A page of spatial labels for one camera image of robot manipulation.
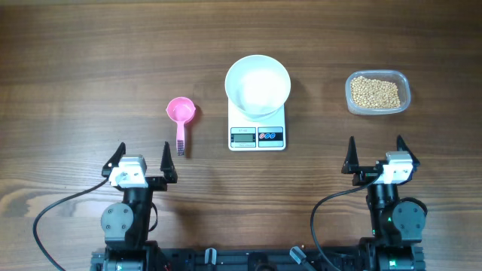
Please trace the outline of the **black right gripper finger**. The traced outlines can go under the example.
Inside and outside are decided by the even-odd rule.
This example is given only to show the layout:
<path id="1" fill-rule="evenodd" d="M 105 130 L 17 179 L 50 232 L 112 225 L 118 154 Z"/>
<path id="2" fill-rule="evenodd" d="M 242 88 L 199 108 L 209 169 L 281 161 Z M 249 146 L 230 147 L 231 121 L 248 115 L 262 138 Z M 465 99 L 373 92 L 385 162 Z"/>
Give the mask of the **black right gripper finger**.
<path id="1" fill-rule="evenodd" d="M 347 148 L 346 158 L 344 160 L 341 173 L 342 174 L 355 174 L 359 171 L 358 154 L 355 145 L 355 138 L 351 136 L 349 138 L 349 145 Z"/>
<path id="2" fill-rule="evenodd" d="M 396 146 L 398 151 L 405 151 L 410 155 L 410 158 L 412 159 L 412 165 L 413 169 L 418 169 L 420 166 L 420 161 L 415 157 L 413 152 L 409 149 L 409 147 L 406 145 L 405 141 L 403 140 L 401 135 L 397 136 L 396 139 Z"/>

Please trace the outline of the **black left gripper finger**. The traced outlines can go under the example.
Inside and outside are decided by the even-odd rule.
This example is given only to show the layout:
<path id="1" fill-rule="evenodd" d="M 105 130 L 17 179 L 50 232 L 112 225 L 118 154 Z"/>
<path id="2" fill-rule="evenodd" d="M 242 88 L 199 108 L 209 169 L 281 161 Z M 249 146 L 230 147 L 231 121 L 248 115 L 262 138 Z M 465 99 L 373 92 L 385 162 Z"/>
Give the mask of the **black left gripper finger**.
<path id="1" fill-rule="evenodd" d="M 112 169 L 118 167 L 119 162 L 123 155 L 126 154 L 126 145 L 124 142 L 121 142 L 115 153 L 111 156 L 111 158 L 105 163 L 102 167 L 102 177 L 107 178 L 110 176 Z"/>
<path id="2" fill-rule="evenodd" d="M 178 175 L 172 161 L 172 155 L 168 142 L 164 142 L 160 171 L 163 173 L 163 177 L 166 183 L 175 184 L 177 182 Z"/>

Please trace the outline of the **pink plastic measuring scoop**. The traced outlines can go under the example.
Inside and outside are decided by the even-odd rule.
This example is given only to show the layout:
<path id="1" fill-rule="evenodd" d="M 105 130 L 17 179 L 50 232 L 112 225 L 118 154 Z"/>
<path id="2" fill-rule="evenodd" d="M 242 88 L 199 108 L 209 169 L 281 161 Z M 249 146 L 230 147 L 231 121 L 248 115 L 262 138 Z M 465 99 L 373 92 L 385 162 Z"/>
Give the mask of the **pink plastic measuring scoop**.
<path id="1" fill-rule="evenodd" d="M 166 107 L 167 115 L 176 123 L 176 149 L 179 156 L 185 155 L 185 124 L 194 118 L 195 112 L 195 104 L 182 96 L 171 100 Z"/>

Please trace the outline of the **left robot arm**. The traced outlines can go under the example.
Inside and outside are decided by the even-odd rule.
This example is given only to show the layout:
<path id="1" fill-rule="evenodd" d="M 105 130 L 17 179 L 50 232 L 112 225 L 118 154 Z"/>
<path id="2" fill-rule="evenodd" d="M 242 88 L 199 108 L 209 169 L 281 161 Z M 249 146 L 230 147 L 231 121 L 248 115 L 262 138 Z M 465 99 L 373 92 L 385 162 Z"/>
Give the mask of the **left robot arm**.
<path id="1" fill-rule="evenodd" d="M 161 176 L 147 176 L 147 163 L 142 155 L 127 155 L 122 142 L 102 167 L 102 176 L 122 192 L 123 199 L 102 213 L 101 228 L 105 234 L 105 250 L 93 256 L 90 268 L 102 271 L 171 270 L 171 264 L 157 242 L 148 234 L 156 224 L 150 224 L 155 191 L 166 191 L 175 184 L 178 175 L 172 161 L 170 146 L 164 143 L 160 163 Z"/>

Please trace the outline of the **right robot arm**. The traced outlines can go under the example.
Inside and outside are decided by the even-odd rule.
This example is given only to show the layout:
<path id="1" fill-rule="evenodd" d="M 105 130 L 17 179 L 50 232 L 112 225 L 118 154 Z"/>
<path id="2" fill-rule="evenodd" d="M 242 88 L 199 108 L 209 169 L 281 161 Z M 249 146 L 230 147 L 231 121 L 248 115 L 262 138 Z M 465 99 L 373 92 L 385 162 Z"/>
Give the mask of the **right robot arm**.
<path id="1" fill-rule="evenodd" d="M 341 172 L 353 175 L 352 185 L 367 191 L 372 237 L 358 245 L 357 270 L 420 271 L 426 269 L 423 239 L 428 209 L 413 197 L 401 198 L 398 188 L 412 180 L 419 160 L 397 137 L 396 150 L 373 166 L 361 166 L 355 139 L 349 138 Z"/>

